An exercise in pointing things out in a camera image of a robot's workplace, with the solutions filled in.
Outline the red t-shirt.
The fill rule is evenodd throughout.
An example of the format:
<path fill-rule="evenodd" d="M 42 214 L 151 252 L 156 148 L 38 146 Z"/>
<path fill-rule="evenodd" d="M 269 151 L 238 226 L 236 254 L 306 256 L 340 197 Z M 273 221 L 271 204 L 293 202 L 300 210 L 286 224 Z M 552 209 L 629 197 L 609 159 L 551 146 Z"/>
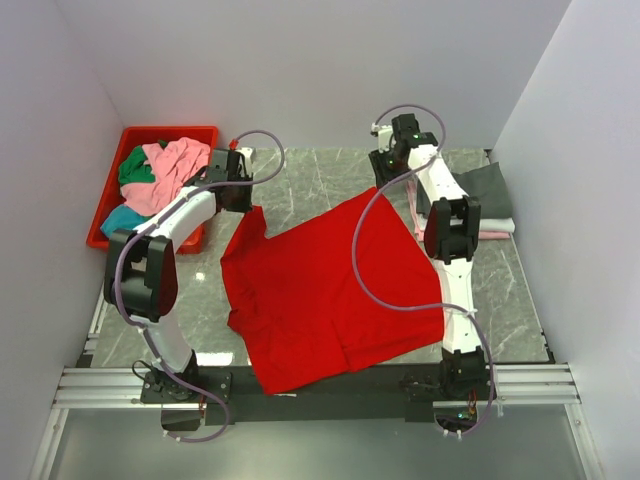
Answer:
<path fill-rule="evenodd" d="M 221 258 L 229 327 L 267 394 L 356 372 L 437 343 L 444 317 L 429 259 L 375 189 L 272 238 L 261 207 Z"/>

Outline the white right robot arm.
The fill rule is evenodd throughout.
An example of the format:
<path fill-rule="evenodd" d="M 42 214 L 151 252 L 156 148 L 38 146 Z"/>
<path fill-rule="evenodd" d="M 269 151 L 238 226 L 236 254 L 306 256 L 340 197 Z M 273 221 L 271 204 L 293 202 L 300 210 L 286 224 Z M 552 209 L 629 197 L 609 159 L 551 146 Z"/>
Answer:
<path fill-rule="evenodd" d="M 377 148 L 369 159 L 376 186 L 412 175 L 430 200 L 424 250 L 438 275 L 445 305 L 438 388 L 445 399 L 466 399 L 489 380 L 485 339 L 474 323 L 472 269 L 479 243 L 480 201 L 454 179 L 439 151 L 441 144 L 423 132 L 413 114 L 400 114 L 371 135 Z"/>

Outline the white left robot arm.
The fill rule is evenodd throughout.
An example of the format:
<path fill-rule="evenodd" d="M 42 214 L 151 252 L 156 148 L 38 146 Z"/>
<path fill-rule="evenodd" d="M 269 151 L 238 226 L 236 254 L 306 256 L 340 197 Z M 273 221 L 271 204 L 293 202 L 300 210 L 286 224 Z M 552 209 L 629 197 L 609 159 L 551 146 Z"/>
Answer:
<path fill-rule="evenodd" d="M 144 381 L 176 402 L 213 396 L 202 387 L 197 355 L 171 313 L 178 296 L 176 253 L 217 213 L 250 211 L 254 158 L 252 148 L 214 149 L 166 207 L 134 229 L 115 230 L 109 240 L 104 298 L 152 354 Z"/>

